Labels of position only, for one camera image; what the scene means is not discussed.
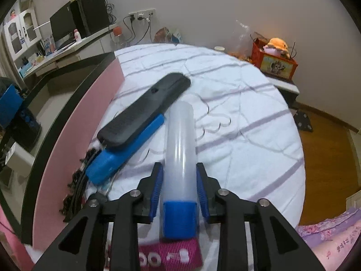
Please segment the cabinet door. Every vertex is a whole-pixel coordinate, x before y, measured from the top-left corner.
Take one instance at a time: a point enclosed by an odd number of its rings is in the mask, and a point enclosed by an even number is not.
[[[20,13],[20,23],[22,32],[25,34],[25,41],[28,47],[34,45],[41,39],[39,29],[34,30],[37,27],[37,19],[35,17],[35,11],[33,8],[29,8]]]
[[[5,25],[4,32],[11,57],[15,60],[27,49],[24,33],[21,30],[19,16],[15,17]]]

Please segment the orange plush toy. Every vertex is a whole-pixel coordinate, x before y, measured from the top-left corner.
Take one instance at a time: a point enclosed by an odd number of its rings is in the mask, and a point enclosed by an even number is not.
[[[282,54],[289,59],[288,45],[284,40],[278,37],[270,39],[269,43],[264,46],[263,49],[268,54],[274,53],[273,51],[275,51],[276,53]]]

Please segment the transparent plastic tube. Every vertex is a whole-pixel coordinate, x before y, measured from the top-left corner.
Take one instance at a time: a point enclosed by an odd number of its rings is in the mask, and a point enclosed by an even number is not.
[[[195,237],[197,224],[196,144],[192,105],[176,102],[169,111],[163,195],[163,235]]]

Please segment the wall socket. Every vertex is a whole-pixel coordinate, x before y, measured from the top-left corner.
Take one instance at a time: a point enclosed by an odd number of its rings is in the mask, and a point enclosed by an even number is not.
[[[134,18],[135,20],[138,20],[138,18],[149,18],[149,15],[150,17],[153,17],[155,16],[156,14],[156,10],[155,9],[147,9],[147,10],[140,10],[140,11],[137,11],[137,12],[131,12],[129,13],[129,15],[134,15]]]

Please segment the orange lid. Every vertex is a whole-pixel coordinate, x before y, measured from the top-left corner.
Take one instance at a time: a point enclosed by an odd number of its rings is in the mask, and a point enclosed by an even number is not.
[[[117,27],[115,27],[114,29],[113,29],[113,34],[115,35],[115,36],[119,36],[119,35],[121,35],[123,32],[122,32],[122,28],[120,27],[120,26],[117,26]]]

